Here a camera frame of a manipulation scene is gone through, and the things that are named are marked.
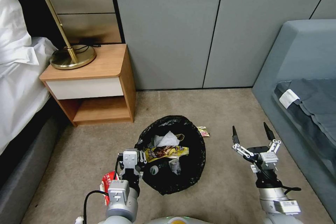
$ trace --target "trash can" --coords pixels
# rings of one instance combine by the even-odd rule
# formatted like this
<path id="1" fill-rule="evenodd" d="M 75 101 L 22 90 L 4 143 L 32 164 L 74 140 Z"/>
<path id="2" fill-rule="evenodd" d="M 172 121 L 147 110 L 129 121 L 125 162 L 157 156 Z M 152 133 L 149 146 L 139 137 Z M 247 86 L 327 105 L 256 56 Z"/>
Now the trash can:
<path id="1" fill-rule="evenodd" d="M 138 150 L 146 150 L 155 135 L 164 136 L 169 131 L 174 135 L 183 134 L 183 140 L 178 144 L 189 148 L 189 154 L 180 156 L 181 171 L 179 175 L 172 172 L 168 157 L 160 158 L 147 163 L 143 168 L 143 180 L 157 190 L 160 194 L 172 194 L 197 183 L 205 166 L 205 144 L 197 127 L 186 117 L 181 115 L 169 115 L 149 125 L 139 136 L 135 145 Z"/>

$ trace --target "nightstand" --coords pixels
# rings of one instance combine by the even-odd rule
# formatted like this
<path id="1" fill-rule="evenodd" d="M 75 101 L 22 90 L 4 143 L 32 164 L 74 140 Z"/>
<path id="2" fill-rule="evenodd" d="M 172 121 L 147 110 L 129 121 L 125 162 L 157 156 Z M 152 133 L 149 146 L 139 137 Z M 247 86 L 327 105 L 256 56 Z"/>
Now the nightstand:
<path id="1" fill-rule="evenodd" d="M 90 64 L 71 70 L 50 65 L 40 80 L 74 126 L 133 122 L 136 92 L 127 45 L 95 50 L 97 57 Z"/>

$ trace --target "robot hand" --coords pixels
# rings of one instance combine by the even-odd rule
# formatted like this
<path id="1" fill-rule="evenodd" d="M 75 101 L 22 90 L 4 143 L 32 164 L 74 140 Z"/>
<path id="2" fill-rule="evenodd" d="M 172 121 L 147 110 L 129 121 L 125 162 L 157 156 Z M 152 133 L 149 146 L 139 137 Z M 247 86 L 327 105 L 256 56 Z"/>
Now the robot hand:
<path id="1" fill-rule="evenodd" d="M 137 149 L 126 149 L 122 155 L 119 154 L 115 174 L 118 163 L 123 167 L 120 172 L 121 180 L 112 180 L 108 188 L 110 203 L 107 207 L 107 219 L 104 224 L 132 223 L 137 217 L 137 198 L 140 194 L 139 151 Z"/>
<path id="2" fill-rule="evenodd" d="M 235 127 L 233 131 L 233 150 L 243 156 L 243 158 L 252 163 L 251 169 L 257 175 L 255 182 L 260 192 L 261 208 L 266 212 L 267 219 L 274 222 L 265 223 L 299 223 L 292 215 L 301 212 L 300 207 L 295 200 L 289 200 L 286 194 L 293 191 L 300 191 L 298 187 L 286 187 L 277 178 L 275 171 L 276 163 L 279 158 L 276 155 L 281 141 L 276 140 L 273 132 L 264 123 L 267 138 L 270 141 L 269 146 L 250 147 L 245 149 L 240 145 Z"/>

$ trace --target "beige carpet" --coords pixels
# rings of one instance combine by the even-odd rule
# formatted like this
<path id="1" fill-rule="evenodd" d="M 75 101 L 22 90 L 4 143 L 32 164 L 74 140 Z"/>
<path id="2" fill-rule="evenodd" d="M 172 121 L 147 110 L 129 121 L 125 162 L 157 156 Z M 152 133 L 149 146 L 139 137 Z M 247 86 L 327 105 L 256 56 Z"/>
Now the beige carpet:
<path id="1" fill-rule="evenodd" d="M 99 188 L 102 176 L 114 169 L 117 153 L 133 147 L 143 129 L 156 119 L 180 114 L 206 126 L 206 165 L 199 182 L 161 196 L 140 182 L 136 223 L 185 215 L 212 223 L 259 223 L 264 216 L 248 162 L 232 149 L 232 125 L 245 147 L 266 145 L 263 121 L 269 123 L 250 89 L 138 92 L 135 122 L 69 126 L 55 147 L 23 224 L 71 224 L 83 214 L 86 194 Z M 305 224 L 332 223 L 330 217 L 284 146 L 278 151 L 278 176 L 302 209 Z M 88 224 L 105 217 L 102 195 L 91 195 Z"/>

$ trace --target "gray upholstered bed frame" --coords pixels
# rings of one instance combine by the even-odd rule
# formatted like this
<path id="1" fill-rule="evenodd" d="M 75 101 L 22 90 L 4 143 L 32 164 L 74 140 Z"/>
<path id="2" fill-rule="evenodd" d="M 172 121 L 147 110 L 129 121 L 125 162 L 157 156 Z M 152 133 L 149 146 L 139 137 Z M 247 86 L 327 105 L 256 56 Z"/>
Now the gray upholstered bed frame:
<path id="1" fill-rule="evenodd" d="M 336 20 L 286 22 L 252 89 L 296 164 L 336 222 L 336 181 L 272 97 L 280 81 L 336 78 Z"/>
<path id="2" fill-rule="evenodd" d="M 64 123 L 56 111 L 43 123 L 6 183 L 0 188 L 0 223 L 20 224 L 48 165 Z"/>

